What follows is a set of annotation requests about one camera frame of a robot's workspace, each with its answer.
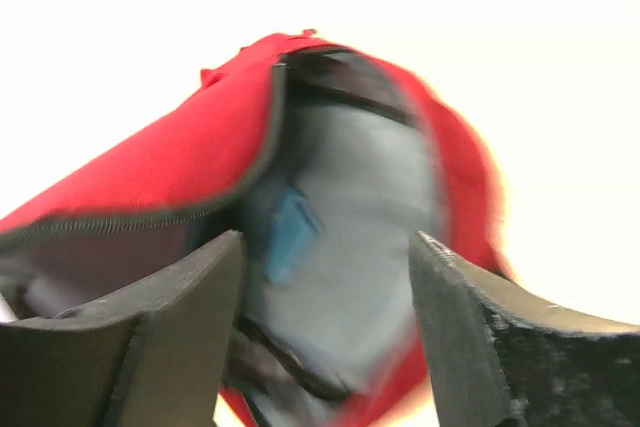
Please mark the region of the blue snap wallet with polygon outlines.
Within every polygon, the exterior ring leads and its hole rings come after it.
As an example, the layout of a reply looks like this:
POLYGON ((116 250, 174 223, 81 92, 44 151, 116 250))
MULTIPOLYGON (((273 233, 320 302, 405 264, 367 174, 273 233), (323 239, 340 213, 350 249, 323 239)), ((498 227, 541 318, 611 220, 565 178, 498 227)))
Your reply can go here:
POLYGON ((288 282, 322 232, 308 199, 289 186, 272 216, 264 274, 269 282, 288 282))

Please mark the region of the red student backpack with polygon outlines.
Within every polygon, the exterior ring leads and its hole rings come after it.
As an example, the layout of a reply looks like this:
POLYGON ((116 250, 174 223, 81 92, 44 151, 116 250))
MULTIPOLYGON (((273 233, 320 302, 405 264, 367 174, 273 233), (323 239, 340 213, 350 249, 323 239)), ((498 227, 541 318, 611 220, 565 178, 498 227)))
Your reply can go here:
POLYGON ((412 73, 275 34, 5 217, 1 284, 16 321, 54 318, 237 232, 246 267, 217 396, 251 426, 368 426, 431 382, 411 239, 496 269, 491 169, 412 73), (274 284, 263 268, 289 186, 323 228, 274 284))

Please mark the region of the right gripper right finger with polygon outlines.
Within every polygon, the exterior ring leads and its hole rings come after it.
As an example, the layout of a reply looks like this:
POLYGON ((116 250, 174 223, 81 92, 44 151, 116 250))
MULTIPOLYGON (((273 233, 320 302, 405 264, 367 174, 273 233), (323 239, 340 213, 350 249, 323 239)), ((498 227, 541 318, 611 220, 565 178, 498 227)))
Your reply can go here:
POLYGON ((424 233, 409 269, 440 425, 638 425, 638 326, 553 304, 424 233))

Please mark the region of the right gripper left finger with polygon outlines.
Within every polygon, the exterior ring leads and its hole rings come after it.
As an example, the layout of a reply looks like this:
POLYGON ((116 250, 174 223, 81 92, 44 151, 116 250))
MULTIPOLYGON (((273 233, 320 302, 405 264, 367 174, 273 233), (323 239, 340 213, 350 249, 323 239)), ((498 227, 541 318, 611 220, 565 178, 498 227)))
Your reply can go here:
POLYGON ((54 318, 1 328, 5 426, 209 426, 246 267, 226 232, 54 318))

